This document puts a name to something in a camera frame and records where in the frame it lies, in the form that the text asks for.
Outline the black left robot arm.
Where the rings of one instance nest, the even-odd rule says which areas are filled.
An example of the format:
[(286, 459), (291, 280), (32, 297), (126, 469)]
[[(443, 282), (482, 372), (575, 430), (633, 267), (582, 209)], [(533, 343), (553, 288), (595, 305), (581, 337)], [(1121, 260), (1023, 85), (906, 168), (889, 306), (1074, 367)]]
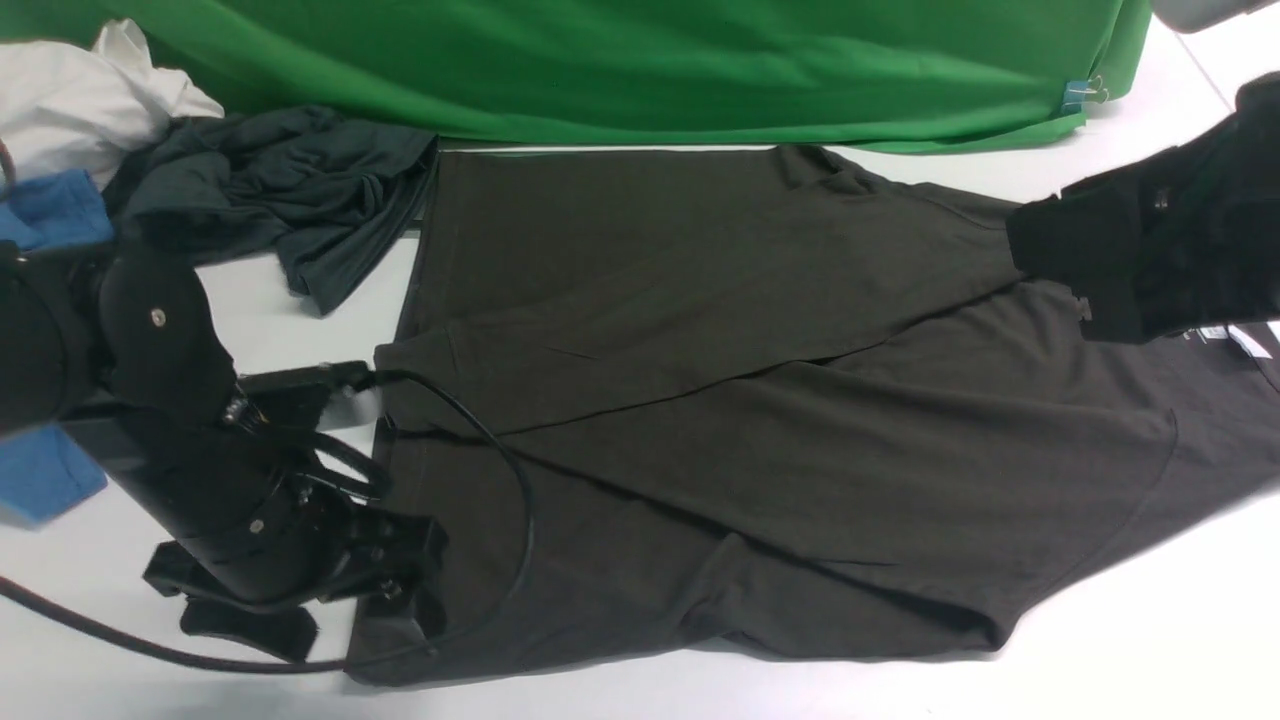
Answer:
[(3, 245), (3, 433), (54, 423), (169, 534), (143, 579), (180, 629), (305, 666), (311, 601), (362, 600), (426, 647), (443, 528), (376, 507), (389, 477), (317, 429), (360, 361), (239, 378), (188, 266), (140, 245)]

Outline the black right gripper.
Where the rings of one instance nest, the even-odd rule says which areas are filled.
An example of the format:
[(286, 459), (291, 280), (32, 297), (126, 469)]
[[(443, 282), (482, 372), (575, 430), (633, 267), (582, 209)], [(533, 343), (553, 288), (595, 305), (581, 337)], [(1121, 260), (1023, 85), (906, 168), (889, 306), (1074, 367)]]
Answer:
[(1184, 145), (1007, 219), (1015, 266), (1066, 286), (1087, 340), (1277, 318), (1277, 150)]

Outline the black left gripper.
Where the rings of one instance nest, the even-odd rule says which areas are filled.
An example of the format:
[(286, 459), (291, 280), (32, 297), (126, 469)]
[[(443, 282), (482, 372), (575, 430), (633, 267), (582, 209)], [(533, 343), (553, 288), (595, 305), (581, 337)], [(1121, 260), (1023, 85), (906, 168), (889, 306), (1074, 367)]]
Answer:
[(307, 454), (239, 430), (159, 415), (61, 428), (169, 534), (143, 579), (165, 597), (200, 597), (187, 600), (184, 634), (305, 664), (317, 624), (296, 606), (369, 594), (357, 626), (381, 641), (430, 646), (444, 632), (445, 610), (421, 585), (448, 543), (435, 520), (353, 503), (308, 480)]

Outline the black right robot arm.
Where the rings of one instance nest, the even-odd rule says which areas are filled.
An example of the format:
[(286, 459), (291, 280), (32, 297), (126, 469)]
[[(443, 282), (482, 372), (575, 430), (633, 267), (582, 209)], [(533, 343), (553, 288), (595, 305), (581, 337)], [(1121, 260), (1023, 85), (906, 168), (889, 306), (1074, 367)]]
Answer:
[(1146, 345), (1279, 314), (1279, 86), (1188, 143), (1016, 209), (1015, 266), (1066, 286), (1089, 341)]

